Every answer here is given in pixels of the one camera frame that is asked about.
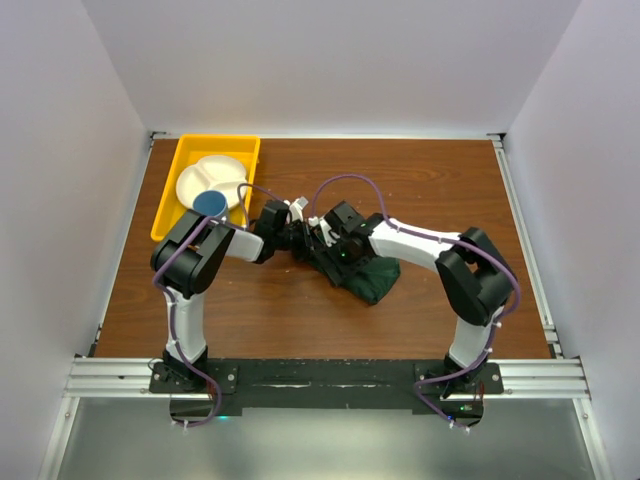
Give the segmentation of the dark green cloth napkin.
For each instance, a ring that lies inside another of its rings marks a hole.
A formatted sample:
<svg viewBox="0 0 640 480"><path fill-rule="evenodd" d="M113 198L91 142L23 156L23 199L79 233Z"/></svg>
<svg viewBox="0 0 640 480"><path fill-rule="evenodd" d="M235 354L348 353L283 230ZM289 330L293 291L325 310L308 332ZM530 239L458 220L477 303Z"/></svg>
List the dark green cloth napkin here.
<svg viewBox="0 0 640 480"><path fill-rule="evenodd" d="M364 257L351 264L338 263L338 266L346 268L346 272L340 272L338 283L332 280L329 283L368 305L378 304L401 275L399 261L394 258Z"/></svg>

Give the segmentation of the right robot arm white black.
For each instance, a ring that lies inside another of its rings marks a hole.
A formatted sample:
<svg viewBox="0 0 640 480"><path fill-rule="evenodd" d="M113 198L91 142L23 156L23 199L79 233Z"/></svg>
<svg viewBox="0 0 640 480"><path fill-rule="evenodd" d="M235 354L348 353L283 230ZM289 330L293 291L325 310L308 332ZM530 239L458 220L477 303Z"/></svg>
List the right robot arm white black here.
<svg viewBox="0 0 640 480"><path fill-rule="evenodd" d="M314 262L335 286L362 273L375 260L402 260L438 274L457 316L444 374L422 385L447 382L459 393L481 380L480 368L492 349L497 323L517 279L484 231L436 232L414 227L381 213L368 218L343 201L322 217L311 217Z"/></svg>

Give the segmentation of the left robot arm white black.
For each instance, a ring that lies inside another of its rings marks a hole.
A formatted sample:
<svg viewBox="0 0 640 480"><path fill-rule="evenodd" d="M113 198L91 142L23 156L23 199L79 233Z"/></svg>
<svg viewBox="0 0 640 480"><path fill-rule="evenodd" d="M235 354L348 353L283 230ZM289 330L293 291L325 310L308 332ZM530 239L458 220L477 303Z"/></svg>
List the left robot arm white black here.
<svg viewBox="0 0 640 480"><path fill-rule="evenodd" d="M156 373L159 382L185 392L209 389L205 292L227 257L262 264L277 251L292 251L295 236L304 231L307 204L304 197L270 200L252 229L194 210L183 214L151 257L153 284L163 292L168 317L168 339Z"/></svg>

